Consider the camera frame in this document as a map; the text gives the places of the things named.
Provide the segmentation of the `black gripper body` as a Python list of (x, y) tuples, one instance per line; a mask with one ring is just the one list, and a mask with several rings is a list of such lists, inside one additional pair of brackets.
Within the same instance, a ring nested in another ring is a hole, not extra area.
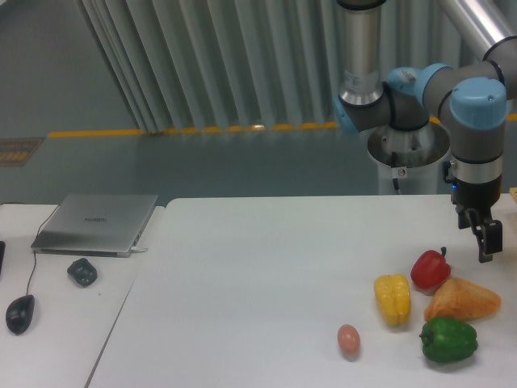
[(471, 183), (460, 179), (456, 160), (442, 162), (442, 179), (452, 185), (451, 202), (456, 206), (471, 208), (472, 227), (491, 221), (491, 207), (498, 201), (501, 191), (501, 176), (491, 181)]

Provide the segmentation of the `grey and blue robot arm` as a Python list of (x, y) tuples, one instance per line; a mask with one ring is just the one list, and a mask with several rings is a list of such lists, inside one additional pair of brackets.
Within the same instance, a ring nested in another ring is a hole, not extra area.
[(334, 110), (341, 129), (372, 129), (370, 155), (394, 170), (441, 163), (458, 226), (472, 231), (485, 263), (502, 250), (491, 209), (501, 192), (507, 102), (516, 97), (516, 34), (491, 1), (440, 5), (478, 63), (401, 67), (381, 80), (382, 2), (339, 2), (347, 51)]

